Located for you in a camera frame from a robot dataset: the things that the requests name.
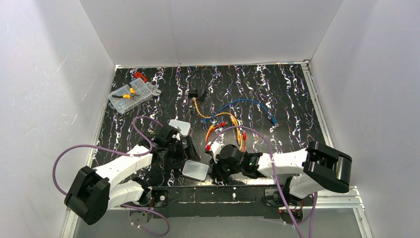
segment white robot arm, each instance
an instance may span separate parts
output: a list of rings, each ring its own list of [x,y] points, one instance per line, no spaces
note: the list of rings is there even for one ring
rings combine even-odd
[[[273,175],[269,154],[241,152],[234,145],[223,148],[217,142],[209,148],[213,156],[212,178],[225,180],[231,174],[256,179]],[[319,142],[310,142],[308,148],[299,151],[274,154],[277,174],[290,174],[284,192],[301,200],[320,190],[339,193],[349,191],[352,158]]]
[[[147,152],[144,146],[136,145],[129,154]],[[97,222],[104,213],[121,204],[138,201],[145,187],[140,181],[130,180],[119,184],[141,168],[152,163],[152,154],[140,157],[120,156],[110,163],[91,169],[83,167],[77,174],[64,200],[66,206],[88,225]]]

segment blue cable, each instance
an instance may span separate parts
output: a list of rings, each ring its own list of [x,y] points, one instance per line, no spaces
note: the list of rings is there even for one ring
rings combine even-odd
[[[271,121],[271,123],[273,123],[273,125],[277,125],[277,122],[276,122],[276,120],[274,119],[274,117],[270,114],[270,112],[267,110],[267,108],[265,108],[264,107],[264,105],[262,104],[262,103],[260,103],[260,102],[257,102],[257,101],[254,101],[254,100],[251,100],[251,99],[238,99],[238,100],[235,100],[235,101],[233,101],[233,102],[230,102],[229,104],[227,104],[226,106],[224,106],[222,109],[220,109],[217,113],[215,113],[214,115],[212,115],[211,116],[211,118],[206,118],[206,119],[203,119],[203,120],[201,120],[201,122],[207,122],[207,121],[209,121],[209,120],[211,120],[213,117],[215,117],[217,114],[219,114],[221,111],[223,111],[223,110],[225,110],[227,107],[229,107],[231,104],[234,104],[234,103],[237,103],[237,102],[243,102],[243,101],[245,101],[245,102],[252,102],[252,103],[256,103],[256,104],[258,104],[258,105],[260,105],[266,112],[267,112],[267,114],[268,114],[268,118],[270,119],[270,121]]]

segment wire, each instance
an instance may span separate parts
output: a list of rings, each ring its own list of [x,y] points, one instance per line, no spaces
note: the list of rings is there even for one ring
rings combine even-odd
[[[157,216],[161,217],[161,218],[162,218],[162,219],[166,222],[166,224],[167,224],[167,226],[168,226],[168,229],[166,229],[166,232],[164,232],[164,233],[156,233],[156,232],[154,232],[154,231],[150,230],[150,229],[149,229],[149,228],[147,228],[147,227],[144,227],[144,226],[142,226],[142,225],[140,225],[140,224],[138,224],[138,223],[134,223],[134,222],[132,222],[132,221],[131,221],[131,218],[130,218],[130,222],[131,222],[132,224],[136,225],[137,227],[139,227],[139,228],[141,228],[141,229],[143,229],[143,230],[147,231],[148,233],[150,233],[150,234],[152,234],[152,235],[154,235],[154,236],[157,236],[157,237],[162,237],[162,236],[164,236],[164,235],[168,234],[168,232],[169,232],[169,230],[170,230],[169,220],[168,220],[168,218],[166,218],[166,217],[165,217],[164,215],[162,215],[161,213],[156,212],[156,211],[154,211],[154,210],[147,209],[147,208],[143,208],[143,207],[135,207],[135,206],[127,205],[127,204],[122,204],[122,205],[121,205],[121,207],[126,207],[126,208],[130,208],[130,209],[134,209],[134,210],[139,210],[139,211],[150,212],[150,213],[153,213],[153,214],[155,214],[155,215],[157,215]]]
[[[257,101],[254,101],[254,100],[251,100],[251,99],[238,99],[238,100],[235,100],[233,102],[230,102],[226,106],[224,106],[222,109],[220,109],[217,113],[215,113],[215,115],[213,115],[213,116],[211,116],[209,118],[206,118],[206,119],[202,120],[202,122],[209,121],[211,118],[217,116],[217,114],[219,114],[221,111],[223,111],[224,109],[226,109],[227,107],[229,107],[231,104],[234,104],[234,103],[237,103],[237,102],[252,102],[252,103],[256,103],[256,104],[260,105],[265,110],[265,112],[268,114],[268,118],[270,119],[271,123],[273,123],[273,125],[277,125],[277,121],[270,114],[270,112],[268,111],[268,109],[266,107],[264,107],[264,105],[262,103],[257,102]]]
[[[296,212],[296,208],[298,208],[298,204],[296,203],[295,208],[292,209],[292,212]]]
[[[145,206],[147,206],[150,202],[152,201],[152,198],[150,198],[149,199],[149,201],[146,203],[146,204],[140,204],[139,203],[139,206],[141,206],[141,207],[145,207]]]
[[[232,115],[231,113],[218,113],[218,114],[216,114],[216,115],[214,115],[214,116],[211,116],[211,117],[206,117],[206,116],[204,116],[203,114],[201,114],[200,109],[198,108],[198,105],[197,105],[197,99],[196,99],[196,98],[193,98],[193,101],[194,101],[194,105],[196,106],[196,110],[197,110],[198,114],[199,114],[202,118],[204,118],[204,119],[210,119],[210,118],[215,117],[215,116],[220,116],[220,115],[229,115],[229,116],[230,116],[230,120],[232,121],[232,123],[233,123],[234,125],[239,125],[238,120],[237,120],[237,119],[236,119],[236,117],[235,117],[234,115]],[[236,129],[236,136],[237,136],[237,140],[238,140],[238,144],[239,144],[239,150],[241,150],[241,149],[242,149],[242,144],[243,144],[243,141],[242,141],[242,136],[241,136],[241,132],[240,132],[239,128],[237,128],[237,129]]]
[[[158,122],[157,120],[155,120],[155,119],[153,119],[153,118],[151,118],[151,117],[147,117],[147,116],[140,116],[140,117],[136,117],[136,118],[134,118],[133,119],[133,121],[132,121],[132,124],[133,124],[133,126],[134,126],[134,129],[137,131],[137,133],[139,133],[140,134],[140,136],[143,138],[143,139],[145,139],[147,142],[148,142],[148,144],[149,144],[149,150],[147,151],[147,152],[145,152],[145,153],[141,153],[141,154],[133,154],[132,156],[135,156],[135,157],[139,157],[139,156],[143,156],[143,155],[147,155],[147,154],[149,154],[151,151],[152,151],[152,149],[153,149],[153,146],[152,146],[152,142],[145,136],[145,135],[143,135],[142,133],[141,133],[141,131],[136,127],[136,125],[135,125],[135,122],[136,122],[136,120],[138,120],[138,119],[140,119],[140,118],[148,118],[148,119],[150,119],[150,120],[152,120],[152,121],[154,121],[154,122],[156,122],[157,124],[159,124],[160,126],[162,126],[162,124],[160,123],[160,122]],[[55,160],[55,162],[54,162],[54,165],[53,165],[53,167],[52,167],[52,180],[53,180],[53,182],[54,182],[54,185],[55,185],[55,187],[62,193],[62,194],[64,194],[64,195],[67,195],[67,192],[65,192],[59,185],[58,185],[58,183],[57,183],[57,177],[56,177],[56,170],[57,170],[57,165],[58,165],[58,162],[60,161],[60,159],[63,157],[63,155],[65,155],[67,152],[69,152],[70,150],[74,150],[74,149],[77,149],[77,148],[83,148],[83,147],[87,147],[87,148],[93,148],[93,149],[98,149],[98,150],[103,150],[103,151],[106,151],[106,152],[110,152],[110,153],[113,153],[113,154],[117,154],[117,155],[120,155],[120,156],[131,156],[131,154],[128,154],[128,153],[123,153],[123,152],[119,152],[119,151],[116,151],[116,150],[110,150],[110,149],[107,149],[107,148],[103,148],[103,147],[101,147],[101,146],[96,146],[96,145],[86,145],[86,144],[82,144],[82,145],[75,145],[75,146],[72,146],[72,147],[70,147],[70,148],[68,148],[68,149],[66,149],[66,150],[64,150],[58,157],[57,157],[57,159]]]
[[[315,214],[315,203],[318,200],[318,192],[314,193],[314,206],[311,210],[311,220],[309,221],[309,238],[312,238],[312,229],[314,228],[314,214]]]
[[[247,132],[244,131],[244,133],[242,133],[242,138],[244,139],[244,150],[242,152],[247,151]]]
[[[151,208],[152,208],[152,206],[153,206],[153,204],[154,204],[154,202],[155,202],[155,198],[151,198],[151,199],[150,199],[150,201],[152,201],[152,202],[151,202],[151,204],[149,205],[149,209],[151,209]]]
[[[274,180],[275,180],[275,183],[276,183],[276,186],[277,186],[277,189],[278,189],[278,191],[279,191],[279,193],[280,193],[280,197],[281,197],[281,200],[283,201],[283,204],[286,206],[286,210],[287,210],[287,212],[289,213],[289,216],[290,216],[290,219],[292,219],[292,222],[293,222],[293,224],[294,224],[294,226],[295,226],[295,228],[296,228],[296,231],[297,231],[297,233],[299,234],[299,237],[300,238],[303,238],[304,236],[303,236],[303,233],[302,233],[302,231],[301,231],[301,229],[299,228],[299,225],[298,225],[298,223],[296,222],[296,219],[295,219],[295,217],[293,216],[293,214],[292,214],[292,211],[290,210],[290,207],[289,207],[289,204],[287,203],[287,201],[286,201],[286,198],[284,197],[284,194],[283,194],[283,191],[281,190],[281,187],[280,187],[280,182],[279,182],[279,180],[278,180],[278,177],[277,177],[277,170],[276,170],[276,166],[275,166],[275,162],[274,162],[274,158],[273,158],[273,150],[272,150],[272,148],[271,148],[271,144],[268,142],[268,140],[261,134],[261,133],[259,133],[259,132],[257,132],[256,130],[254,130],[254,129],[251,129],[251,128],[249,128],[249,127],[246,127],[246,126],[241,126],[241,125],[235,125],[235,126],[230,126],[230,127],[228,127],[228,128],[225,128],[225,129],[223,129],[219,134],[217,134],[217,136],[210,142],[210,144],[209,144],[209,146],[211,147],[211,145],[213,145],[213,143],[214,143],[214,141],[216,140],[216,138],[218,138],[219,136],[221,136],[222,134],[224,134],[224,133],[226,133],[226,131],[227,130],[229,130],[229,129],[232,129],[232,128],[242,128],[242,129],[247,129],[247,130],[250,130],[250,131],[252,131],[253,133],[255,133],[255,134],[257,134],[258,136],[260,136],[262,139],[263,139],[263,141],[267,144],[267,146],[268,146],[268,151],[269,151],[269,154],[270,154],[270,158],[271,158],[271,164],[272,164],[272,168],[273,168],[273,177],[274,177]],[[313,219],[312,217],[313,217],[313,214],[314,214],[314,212],[313,212],[313,210],[311,211],[311,219]],[[310,237],[312,237],[312,228],[311,228],[311,226],[310,226],[310,228],[309,228],[309,234],[310,234]]]
[[[222,123],[220,123],[219,125],[214,125],[214,124],[212,124],[211,126],[210,126],[210,128],[209,128],[209,130],[207,131],[207,135],[206,135],[206,144],[209,142],[209,137],[210,137],[210,135],[216,130],[216,129],[218,129],[218,128],[220,128],[220,127],[222,127],[222,126],[225,126],[225,125],[227,125],[227,123],[226,122],[222,122]]]
[[[298,212],[298,211],[301,211],[302,210],[302,208],[303,208],[303,200],[301,201],[301,205],[300,205],[300,207],[299,207],[298,210],[296,210],[297,206],[298,206],[298,204],[296,204],[296,207],[292,210],[292,212]]]

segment gray floor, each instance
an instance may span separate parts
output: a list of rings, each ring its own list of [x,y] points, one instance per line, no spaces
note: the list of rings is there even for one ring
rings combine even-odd
[[[280,220],[263,220],[258,217],[180,217],[170,218],[168,238],[298,238],[294,227],[276,224]],[[147,227],[164,232],[162,219],[152,219]],[[309,221],[300,226],[305,237]],[[120,238],[153,235],[131,226],[128,211],[111,210],[94,225],[88,226],[79,219],[75,238]],[[314,221],[314,238],[361,238],[352,209],[317,209]]]

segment cable connector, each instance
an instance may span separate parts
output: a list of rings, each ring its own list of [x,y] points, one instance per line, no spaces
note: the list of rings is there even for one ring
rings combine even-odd
[[[274,117],[268,117],[270,119],[270,122],[273,123],[273,125],[278,125]]]
[[[212,124],[212,125],[210,126],[209,130],[212,130],[215,126],[216,126],[215,124]]]
[[[203,120],[201,120],[200,122],[201,122],[201,123],[206,123],[206,122],[208,122],[208,121],[210,121],[210,118],[203,119]]]

